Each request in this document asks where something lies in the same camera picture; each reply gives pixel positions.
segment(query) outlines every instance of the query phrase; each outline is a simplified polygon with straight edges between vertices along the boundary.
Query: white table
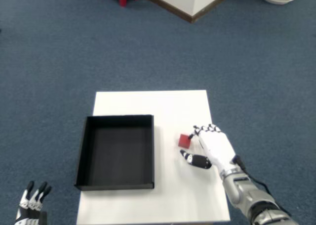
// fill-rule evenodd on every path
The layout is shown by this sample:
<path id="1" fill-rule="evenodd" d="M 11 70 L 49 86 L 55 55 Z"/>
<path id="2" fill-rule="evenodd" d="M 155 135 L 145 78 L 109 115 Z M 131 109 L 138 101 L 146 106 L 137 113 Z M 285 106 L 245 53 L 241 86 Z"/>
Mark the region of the white table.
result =
<path id="1" fill-rule="evenodd" d="M 78 225 L 229 221 L 225 192 L 216 168 L 187 164 L 180 134 L 211 123 L 205 90 L 97 92 L 93 115 L 153 114 L 155 188 L 82 191 Z M 190 152 L 202 154 L 198 139 Z"/>

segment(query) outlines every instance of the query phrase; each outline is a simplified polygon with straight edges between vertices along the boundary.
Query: black box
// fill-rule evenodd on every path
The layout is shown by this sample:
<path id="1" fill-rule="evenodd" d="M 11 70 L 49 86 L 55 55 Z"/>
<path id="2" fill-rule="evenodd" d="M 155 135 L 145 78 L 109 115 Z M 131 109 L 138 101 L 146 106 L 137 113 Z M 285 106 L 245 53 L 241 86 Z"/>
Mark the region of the black box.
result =
<path id="1" fill-rule="evenodd" d="M 75 186 L 154 188 L 154 116 L 87 117 Z"/>

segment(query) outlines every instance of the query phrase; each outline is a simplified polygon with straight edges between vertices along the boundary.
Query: red chair leg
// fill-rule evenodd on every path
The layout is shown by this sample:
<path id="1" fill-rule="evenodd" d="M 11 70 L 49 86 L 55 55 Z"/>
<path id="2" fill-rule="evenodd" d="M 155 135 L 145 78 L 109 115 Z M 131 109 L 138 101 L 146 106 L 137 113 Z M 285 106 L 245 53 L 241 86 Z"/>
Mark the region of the red chair leg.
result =
<path id="1" fill-rule="evenodd" d="M 121 6 L 126 6 L 126 0 L 119 0 L 119 4 Z"/>

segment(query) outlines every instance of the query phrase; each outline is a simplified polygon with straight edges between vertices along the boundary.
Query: blue carpet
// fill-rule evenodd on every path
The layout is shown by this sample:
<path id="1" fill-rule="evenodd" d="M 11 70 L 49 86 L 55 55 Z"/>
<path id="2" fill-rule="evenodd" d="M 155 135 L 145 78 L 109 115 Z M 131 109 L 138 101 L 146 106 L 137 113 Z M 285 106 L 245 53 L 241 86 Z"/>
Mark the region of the blue carpet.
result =
<path id="1" fill-rule="evenodd" d="M 53 186 L 49 225 L 76 223 L 96 91 L 207 89 L 213 122 L 249 172 L 313 225 L 315 10 L 315 0 L 225 0 L 189 24 L 147 0 L 0 0 L 1 224 L 13 224 L 30 179 Z"/>

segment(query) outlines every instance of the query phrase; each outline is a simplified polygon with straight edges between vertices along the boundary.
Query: silver metal forearm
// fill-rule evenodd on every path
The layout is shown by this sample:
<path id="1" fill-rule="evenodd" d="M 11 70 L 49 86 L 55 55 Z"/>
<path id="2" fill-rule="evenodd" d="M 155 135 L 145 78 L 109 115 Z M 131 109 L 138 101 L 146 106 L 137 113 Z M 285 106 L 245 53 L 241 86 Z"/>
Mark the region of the silver metal forearm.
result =
<path id="1" fill-rule="evenodd" d="M 225 171 L 220 176 L 230 203 L 240 209 L 252 225 L 298 225 L 240 168 Z"/>

